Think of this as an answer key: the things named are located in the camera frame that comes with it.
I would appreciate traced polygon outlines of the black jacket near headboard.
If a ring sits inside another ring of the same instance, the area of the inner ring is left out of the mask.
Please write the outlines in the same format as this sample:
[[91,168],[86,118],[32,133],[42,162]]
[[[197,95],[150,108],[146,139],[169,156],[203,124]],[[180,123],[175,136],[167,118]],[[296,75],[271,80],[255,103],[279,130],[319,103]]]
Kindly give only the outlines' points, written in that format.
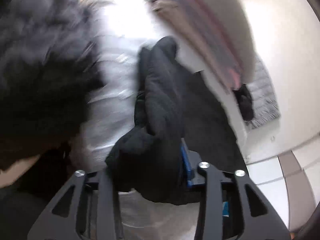
[[243,120],[251,121],[254,118],[253,100],[247,86],[243,84],[238,90],[234,90],[233,94]]

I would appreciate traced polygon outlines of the black coat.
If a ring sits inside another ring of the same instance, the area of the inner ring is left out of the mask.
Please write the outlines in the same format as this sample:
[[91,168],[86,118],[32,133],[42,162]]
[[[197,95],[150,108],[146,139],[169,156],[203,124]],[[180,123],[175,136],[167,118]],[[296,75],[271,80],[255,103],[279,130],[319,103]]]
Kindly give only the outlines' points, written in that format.
[[201,73],[187,70],[176,54],[170,36],[140,49],[135,125],[116,142],[106,164],[118,191],[185,205],[198,202],[200,194],[187,189],[182,143],[220,170],[246,165],[223,106]]

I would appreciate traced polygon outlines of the blue plastic stool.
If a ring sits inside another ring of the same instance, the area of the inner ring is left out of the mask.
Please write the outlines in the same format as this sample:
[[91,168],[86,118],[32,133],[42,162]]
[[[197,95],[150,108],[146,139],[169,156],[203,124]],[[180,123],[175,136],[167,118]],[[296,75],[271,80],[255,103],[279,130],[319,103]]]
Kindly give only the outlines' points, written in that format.
[[229,202],[223,202],[223,217],[229,217]]

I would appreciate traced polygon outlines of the black puffer jacket on left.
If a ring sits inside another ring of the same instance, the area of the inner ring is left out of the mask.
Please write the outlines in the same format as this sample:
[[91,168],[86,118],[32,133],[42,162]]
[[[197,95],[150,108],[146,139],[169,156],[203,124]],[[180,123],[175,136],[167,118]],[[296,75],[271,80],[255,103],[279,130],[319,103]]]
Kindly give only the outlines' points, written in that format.
[[103,86],[85,0],[11,0],[1,9],[1,170],[58,148]]

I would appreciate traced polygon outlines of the grey checked bed mattress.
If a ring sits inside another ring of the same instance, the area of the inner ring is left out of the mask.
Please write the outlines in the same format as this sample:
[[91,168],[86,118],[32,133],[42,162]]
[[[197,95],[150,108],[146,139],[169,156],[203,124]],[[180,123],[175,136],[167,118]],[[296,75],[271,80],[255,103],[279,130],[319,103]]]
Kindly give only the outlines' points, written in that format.
[[[133,127],[137,93],[137,56],[175,32],[147,0],[85,0],[93,9],[94,35],[104,85],[89,94],[89,117],[72,142],[70,158],[86,172],[105,167],[116,141]],[[198,204],[156,204],[138,192],[119,195],[126,239],[193,239]]]

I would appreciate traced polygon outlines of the grey pillow on top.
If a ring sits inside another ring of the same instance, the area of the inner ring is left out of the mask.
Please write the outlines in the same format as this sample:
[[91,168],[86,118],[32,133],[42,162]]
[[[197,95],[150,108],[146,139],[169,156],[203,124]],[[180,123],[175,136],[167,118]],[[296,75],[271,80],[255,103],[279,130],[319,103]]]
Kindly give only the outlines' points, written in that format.
[[255,54],[251,30],[239,0],[200,0],[219,22],[223,33],[234,49],[240,66],[244,69],[243,83],[254,76]]

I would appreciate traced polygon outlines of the grey padded headboard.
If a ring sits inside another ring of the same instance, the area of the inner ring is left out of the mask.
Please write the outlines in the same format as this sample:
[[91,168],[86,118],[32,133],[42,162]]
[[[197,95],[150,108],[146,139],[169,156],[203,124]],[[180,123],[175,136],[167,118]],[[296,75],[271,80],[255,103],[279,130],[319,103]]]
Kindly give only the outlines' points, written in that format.
[[246,121],[248,131],[260,128],[281,117],[272,80],[258,55],[255,56],[254,79],[247,88],[252,97],[254,113],[254,118]]

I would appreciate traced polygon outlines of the stack of folded quilts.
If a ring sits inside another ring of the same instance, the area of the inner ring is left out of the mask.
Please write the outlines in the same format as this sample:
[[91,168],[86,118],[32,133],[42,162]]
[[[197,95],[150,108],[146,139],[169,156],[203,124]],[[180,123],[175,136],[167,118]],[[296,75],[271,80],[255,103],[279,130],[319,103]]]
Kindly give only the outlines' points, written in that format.
[[238,90],[243,70],[216,24],[194,0],[150,0],[152,9],[186,39],[225,90]]

